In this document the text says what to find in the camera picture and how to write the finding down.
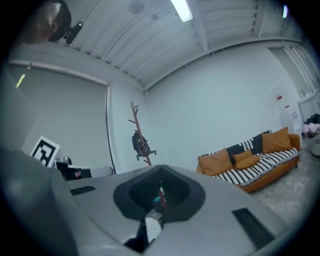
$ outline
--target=wooden coat rack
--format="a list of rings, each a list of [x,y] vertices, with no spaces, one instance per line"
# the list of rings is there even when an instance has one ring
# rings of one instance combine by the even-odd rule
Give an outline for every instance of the wooden coat rack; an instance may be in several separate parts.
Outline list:
[[[151,164],[149,155],[151,155],[151,154],[155,154],[156,155],[157,151],[156,150],[153,150],[153,151],[148,150],[147,144],[145,143],[144,137],[142,136],[140,125],[139,125],[139,122],[138,122],[138,117],[137,117],[138,107],[139,107],[139,105],[135,106],[134,102],[131,101],[131,108],[132,108],[134,121],[132,121],[130,119],[129,119],[129,121],[136,125],[136,129],[137,129],[136,131],[138,132],[139,139],[140,139],[140,141],[142,143],[143,153],[142,154],[138,154],[138,160],[139,160],[139,157],[146,158],[146,160],[143,160],[143,161],[145,161],[149,166],[151,166],[152,164]]]

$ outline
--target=couch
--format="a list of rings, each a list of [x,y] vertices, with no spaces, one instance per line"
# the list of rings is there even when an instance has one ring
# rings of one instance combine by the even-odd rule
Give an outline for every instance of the couch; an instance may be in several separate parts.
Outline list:
[[[301,149],[299,135],[287,135],[290,139],[292,149],[263,154],[263,134],[270,132],[270,130],[263,132],[249,140],[226,149],[232,165],[235,164],[234,155],[243,153],[249,149],[254,156],[260,158],[257,164],[248,169],[239,170],[232,168],[223,173],[210,176],[232,183],[249,193],[269,184],[292,168],[297,167],[297,163],[300,160]],[[216,153],[217,152],[213,152],[202,156],[210,156]],[[200,164],[198,164],[196,172],[205,175]]]

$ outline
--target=ceiling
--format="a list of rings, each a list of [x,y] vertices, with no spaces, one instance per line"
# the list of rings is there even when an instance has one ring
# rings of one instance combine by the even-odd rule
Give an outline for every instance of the ceiling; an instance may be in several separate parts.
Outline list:
[[[182,22],[170,0],[66,0],[72,23],[84,21],[70,45],[139,81],[146,90],[187,63],[237,44],[301,41],[303,30],[273,0],[188,0]]]

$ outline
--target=fluorescent light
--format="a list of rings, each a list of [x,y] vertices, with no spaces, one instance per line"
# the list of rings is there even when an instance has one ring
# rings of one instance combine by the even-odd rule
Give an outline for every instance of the fluorescent light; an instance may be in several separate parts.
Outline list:
[[[286,5],[283,6],[283,14],[282,17],[286,18],[288,16],[288,7]]]
[[[171,2],[182,22],[187,22],[194,18],[186,0],[171,0]]]
[[[16,84],[16,88],[18,88],[19,87],[19,85],[21,84],[21,82],[22,82],[22,80],[25,78],[25,74],[23,74],[21,77],[20,77],[20,79],[19,79],[19,82]]]

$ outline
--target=pink object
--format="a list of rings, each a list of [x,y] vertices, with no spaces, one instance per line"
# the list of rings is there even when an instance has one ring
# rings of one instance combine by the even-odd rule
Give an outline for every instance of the pink object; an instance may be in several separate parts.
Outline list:
[[[303,133],[304,133],[304,134],[308,134],[309,131],[310,131],[310,129],[309,129],[308,125],[307,125],[307,124],[304,124],[304,126],[303,126]]]
[[[312,132],[312,133],[316,133],[316,131],[318,130],[318,126],[315,125],[314,123],[309,123],[308,128],[310,129],[310,132]]]

